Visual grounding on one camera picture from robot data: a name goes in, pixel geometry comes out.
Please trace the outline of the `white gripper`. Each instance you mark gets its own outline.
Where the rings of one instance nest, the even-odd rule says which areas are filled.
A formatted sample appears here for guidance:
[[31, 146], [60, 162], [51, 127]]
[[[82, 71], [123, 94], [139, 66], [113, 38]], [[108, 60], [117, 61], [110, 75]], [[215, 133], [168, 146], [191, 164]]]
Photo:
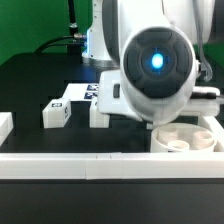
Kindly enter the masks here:
[[215, 87], [199, 87], [187, 80], [171, 97], [153, 99], [135, 88], [120, 70], [101, 73], [98, 110], [124, 115], [138, 121], [171, 122], [179, 115], [217, 116], [224, 95]]

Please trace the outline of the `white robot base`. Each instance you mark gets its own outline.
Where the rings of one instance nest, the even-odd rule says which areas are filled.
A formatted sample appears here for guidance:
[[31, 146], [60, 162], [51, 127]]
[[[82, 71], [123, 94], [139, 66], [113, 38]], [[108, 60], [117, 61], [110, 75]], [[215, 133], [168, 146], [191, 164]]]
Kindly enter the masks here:
[[102, 24], [103, 0], [92, 0], [92, 25], [87, 30], [86, 50], [82, 53], [83, 62], [99, 67], [110, 67], [113, 61], [107, 51]]

